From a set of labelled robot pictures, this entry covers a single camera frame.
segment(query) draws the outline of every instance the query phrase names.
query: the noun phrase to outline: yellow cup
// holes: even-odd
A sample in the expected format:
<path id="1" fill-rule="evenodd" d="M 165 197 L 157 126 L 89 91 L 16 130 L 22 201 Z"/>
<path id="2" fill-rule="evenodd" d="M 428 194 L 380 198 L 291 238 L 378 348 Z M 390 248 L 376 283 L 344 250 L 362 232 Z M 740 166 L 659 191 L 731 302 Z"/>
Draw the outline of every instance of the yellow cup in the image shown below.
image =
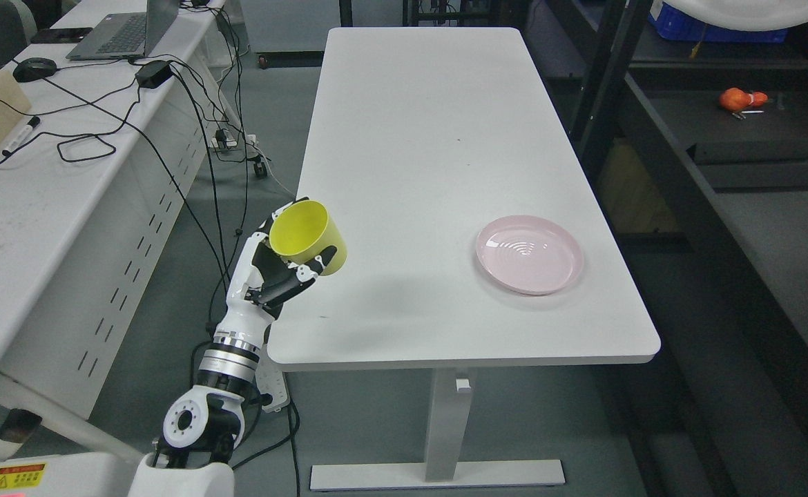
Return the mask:
<path id="1" fill-rule="evenodd" d="M 337 253 L 322 276 L 334 274 L 346 262 L 346 242 L 327 208 L 313 200 L 296 202 L 278 216 L 269 229 L 269 245 L 276 254 L 297 264 L 304 264 L 334 245 Z"/>

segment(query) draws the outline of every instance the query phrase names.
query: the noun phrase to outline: blue crate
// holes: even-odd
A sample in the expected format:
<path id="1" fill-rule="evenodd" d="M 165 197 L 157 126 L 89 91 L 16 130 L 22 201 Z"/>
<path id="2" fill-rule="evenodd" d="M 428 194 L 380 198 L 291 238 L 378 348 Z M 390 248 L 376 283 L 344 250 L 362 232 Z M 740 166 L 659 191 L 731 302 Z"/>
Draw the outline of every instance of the blue crate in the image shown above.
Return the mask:
<path id="1" fill-rule="evenodd" d="M 709 24 L 704 32 L 704 38 L 702 38 L 704 22 L 680 12 L 667 3 L 661 2 L 661 0 L 653 2 L 653 9 L 651 9 L 649 19 L 650 23 L 656 27 L 660 37 L 675 41 L 780 43 L 785 41 L 785 35 L 788 34 L 788 28 L 774 31 L 735 31 Z"/>

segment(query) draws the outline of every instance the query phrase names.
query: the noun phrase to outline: yellow warning sticker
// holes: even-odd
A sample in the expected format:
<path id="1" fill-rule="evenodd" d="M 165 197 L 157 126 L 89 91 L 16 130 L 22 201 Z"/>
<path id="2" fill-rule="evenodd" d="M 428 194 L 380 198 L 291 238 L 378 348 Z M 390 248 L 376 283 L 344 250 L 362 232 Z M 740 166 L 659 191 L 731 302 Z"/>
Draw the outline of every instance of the yellow warning sticker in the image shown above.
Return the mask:
<path id="1" fill-rule="evenodd" d="M 0 490 L 37 487 L 45 473 L 45 464 L 4 466 L 0 468 Z"/>

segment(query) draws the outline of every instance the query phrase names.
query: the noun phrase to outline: power adapter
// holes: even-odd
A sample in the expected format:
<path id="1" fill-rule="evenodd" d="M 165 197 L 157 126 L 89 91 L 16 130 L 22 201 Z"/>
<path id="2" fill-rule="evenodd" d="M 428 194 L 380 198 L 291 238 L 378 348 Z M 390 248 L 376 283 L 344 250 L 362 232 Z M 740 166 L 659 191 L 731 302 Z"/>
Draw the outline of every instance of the power adapter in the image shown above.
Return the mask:
<path id="1" fill-rule="evenodd" d="M 135 78 L 140 88 L 158 88 L 173 76 L 167 60 L 151 60 L 137 70 Z"/>

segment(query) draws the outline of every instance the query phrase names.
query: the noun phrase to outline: white desk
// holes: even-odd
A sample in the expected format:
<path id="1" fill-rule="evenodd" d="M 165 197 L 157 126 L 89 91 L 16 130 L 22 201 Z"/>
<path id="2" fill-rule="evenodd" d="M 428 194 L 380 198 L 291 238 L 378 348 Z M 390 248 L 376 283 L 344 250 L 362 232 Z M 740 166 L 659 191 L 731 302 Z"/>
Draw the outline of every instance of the white desk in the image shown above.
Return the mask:
<path id="1" fill-rule="evenodd" d="M 145 4 L 87 0 L 55 28 L 93 26 L 107 13 L 142 12 Z M 210 30 L 217 30 L 211 13 L 181 10 L 153 54 L 185 60 L 216 95 L 199 45 Z M 48 57 L 61 67 L 87 64 L 64 59 L 69 50 L 72 45 L 31 45 L 17 59 Z M 50 80 L 94 99 L 125 87 L 137 69 L 119 62 L 60 70 Z M 81 103 L 44 81 L 20 86 L 32 102 L 31 113 Z M 191 79 L 190 87 L 209 109 Z M 157 89 L 143 89 L 141 97 L 129 122 L 155 142 L 185 194 L 206 153 L 192 103 L 174 79 Z M 123 116 L 135 98 L 136 85 L 98 104 Z M 96 133 L 118 125 L 116 119 L 85 107 L 42 117 L 37 131 Z M 61 139 L 44 136 L 0 166 L 0 404 L 41 415 L 45 427 L 86 447 L 139 460 L 132 447 L 85 418 L 182 201 L 138 133 L 126 126 L 106 139 L 117 148 L 110 157 L 66 164 L 55 150 Z M 92 157 L 104 150 L 91 139 L 66 152 Z"/>
<path id="2" fill-rule="evenodd" d="M 348 258 L 285 305 L 269 357 L 284 371 L 435 370 L 425 463 L 315 466 L 314 490 L 561 484 L 559 460 L 457 464 L 467 370 L 646 362 L 659 350 L 514 29 L 332 30 L 300 194 L 327 205 Z M 528 297 L 490 281 L 474 242 L 511 214 L 575 236 L 585 267 L 574 285 Z"/>

